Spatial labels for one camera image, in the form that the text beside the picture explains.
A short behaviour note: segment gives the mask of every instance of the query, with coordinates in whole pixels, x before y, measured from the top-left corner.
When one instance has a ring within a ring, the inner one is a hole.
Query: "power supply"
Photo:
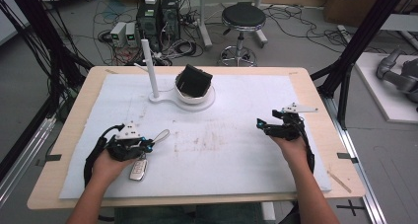
[[[129,47],[138,47],[138,31],[136,30],[135,23],[126,24],[126,40]]]
[[[165,39],[180,39],[178,0],[162,0]]]
[[[161,0],[155,0],[154,4],[141,3],[136,22],[139,36],[148,40],[151,50],[161,52],[160,35],[163,24]]]
[[[117,23],[110,35],[115,47],[124,47],[126,44],[126,23]]]

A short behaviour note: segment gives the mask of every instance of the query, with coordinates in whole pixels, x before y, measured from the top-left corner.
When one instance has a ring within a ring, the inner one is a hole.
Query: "robotic arm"
[[[384,58],[378,66],[376,76],[395,85],[410,101],[418,103],[418,58],[406,61],[400,75],[390,71],[400,53],[401,49],[397,48]]]

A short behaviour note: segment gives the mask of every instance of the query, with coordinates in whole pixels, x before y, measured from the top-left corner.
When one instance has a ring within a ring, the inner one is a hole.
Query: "wrist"
[[[292,173],[299,173],[299,172],[305,172],[305,171],[311,171],[310,167],[308,165],[308,162],[306,160],[304,161],[291,161],[288,162],[289,168]]]
[[[107,179],[103,179],[98,176],[92,176],[87,186],[93,187],[97,191],[105,192],[110,184],[111,181],[108,181]]]

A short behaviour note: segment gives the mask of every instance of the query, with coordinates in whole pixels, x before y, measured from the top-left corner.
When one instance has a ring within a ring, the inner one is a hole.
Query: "desk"
[[[183,67],[157,67],[157,74],[178,74]],[[299,102],[318,108],[317,113],[306,113],[305,118],[311,127],[313,139],[322,158],[324,167],[331,180],[332,191],[325,194],[326,198],[360,197],[365,194],[363,185],[354,169],[351,160],[338,159],[337,153],[346,153],[337,132],[329,118],[326,108],[320,99],[308,72],[303,68],[252,67],[227,68],[204,67],[204,71],[213,75],[284,75],[289,76]],[[28,207],[30,209],[72,208],[77,199],[59,199],[72,152],[80,139],[91,108],[101,90],[105,76],[109,73],[143,74],[136,67],[95,67],[80,92],[66,123],[56,141],[51,154],[62,154],[61,160],[47,162],[31,194]],[[141,198],[106,198],[102,206],[131,205],[162,205],[162,204],[197,204],[214,202],[240,201],[275,201],[295,199],[293,193],[263,193],[215,196],[184,196],[184,197],[141,197]]]

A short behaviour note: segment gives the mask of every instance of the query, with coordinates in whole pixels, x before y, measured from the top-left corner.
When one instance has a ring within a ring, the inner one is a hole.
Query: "white paper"
[[[157,82],[159,90],[168,90],[174,86],[174,76],[157,75]],[[282,123],[271,111],[298,102],[289,77],[214,75],[212,85],[215,103],[203,112],[186,112],[171,103],[152,104],[147,75],[108,75],[75,148],[60,198],[81,195],[85,159],[98,138],[109,127],[131,120],[146,138],[164,129],[171,135],[147,154],[142,182],[129,180],[128,167],[106,197],[296,191],[279,147],[256,128],[258,117]],[[306,126],[316,154],[314,175],[320,188],[329,191],[329,179]]]

